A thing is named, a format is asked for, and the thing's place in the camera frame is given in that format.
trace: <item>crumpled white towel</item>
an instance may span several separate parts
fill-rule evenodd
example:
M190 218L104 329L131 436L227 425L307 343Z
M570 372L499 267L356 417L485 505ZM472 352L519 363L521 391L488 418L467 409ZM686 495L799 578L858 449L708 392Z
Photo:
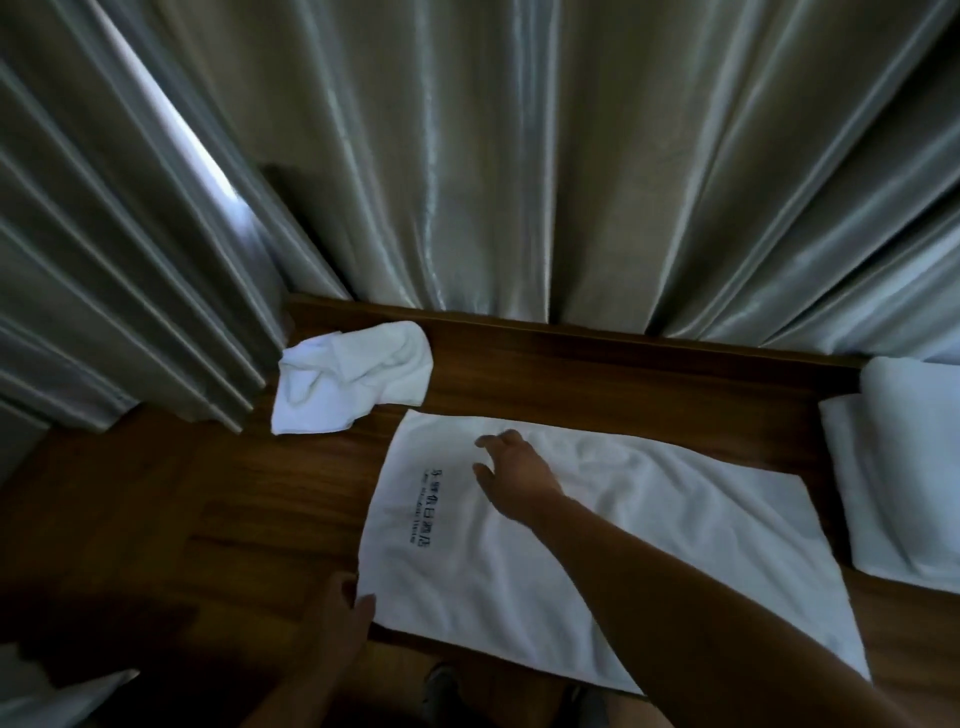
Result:
M397 321L306 339L279 368L274 435L337 432L375 404L423 404L433 356L422 328Z

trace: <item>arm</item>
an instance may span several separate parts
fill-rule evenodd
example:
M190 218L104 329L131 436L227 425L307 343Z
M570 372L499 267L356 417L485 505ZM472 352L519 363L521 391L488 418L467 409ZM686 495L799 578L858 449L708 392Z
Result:
M678 728L912 723L850 667L747 597L564 496L519 433L477 440L493 506L528 526L620 662Z
M316 728L337 685L360 654L373 621L373 595L353 601L353 574L337 572L303 616L294 638L296 657L287 677L241 728Z

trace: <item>curtain fold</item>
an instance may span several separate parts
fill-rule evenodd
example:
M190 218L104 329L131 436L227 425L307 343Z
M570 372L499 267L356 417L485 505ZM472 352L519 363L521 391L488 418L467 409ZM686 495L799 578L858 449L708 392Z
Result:
M286 340L270 231L99 6L0 19L0 395L93 430L139 401L238 430Z
M363 300L779 346L956 179L956 0L154 6Z
M702 338L763 344L960 180L958 31L940 40Z

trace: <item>person's right arm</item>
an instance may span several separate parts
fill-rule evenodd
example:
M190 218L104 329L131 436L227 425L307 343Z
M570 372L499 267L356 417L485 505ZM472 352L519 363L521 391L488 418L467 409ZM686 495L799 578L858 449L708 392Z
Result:
M677 728L913 724L772 612L566 497L514 430L477 440L493 506L557 557L636 684Z

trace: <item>folded white towel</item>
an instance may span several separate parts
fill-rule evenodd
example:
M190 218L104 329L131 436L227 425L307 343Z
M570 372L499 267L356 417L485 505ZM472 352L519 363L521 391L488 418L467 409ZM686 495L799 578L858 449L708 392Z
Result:
M864 573L960 594L960 572L928 577L910 561L876 498L876 442L862 395L820 402L837 489L850 531L853 565Z
M821 402L853 562L960 593L960 367L878 357Z

